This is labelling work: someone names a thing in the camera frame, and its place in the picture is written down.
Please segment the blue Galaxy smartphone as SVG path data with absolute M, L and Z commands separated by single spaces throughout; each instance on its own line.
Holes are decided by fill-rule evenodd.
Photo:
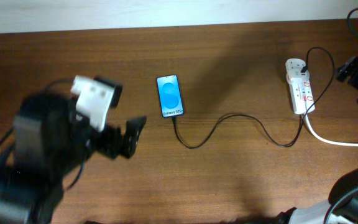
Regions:
M 181 116 L 185 113 L 176 75 L 158 77 L 157 90 L 160 109 L 164 118 Z

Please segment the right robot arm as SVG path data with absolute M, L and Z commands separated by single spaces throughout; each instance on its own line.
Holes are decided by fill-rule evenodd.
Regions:
M 350 58 L 339 67 L 336 79 L 348 80 L 348 84 L 358 90 L 358 57 Z M 275 223 L 358 223 L 358 169 L 342 176 L 327 200 L 281 213 Z

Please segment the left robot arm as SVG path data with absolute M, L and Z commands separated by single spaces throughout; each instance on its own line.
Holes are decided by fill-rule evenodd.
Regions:
M 77 76 L 70 91 L 65 97 L 46 86 L 23 100 L 9 130 L 15 140 L 0 154 L 0 223 L 50 223 L 67 174 L 82 172 L 95 152 L 134 155 L 146 117 L 128 120 L 125 129 L 106 122 L 122 86 Z

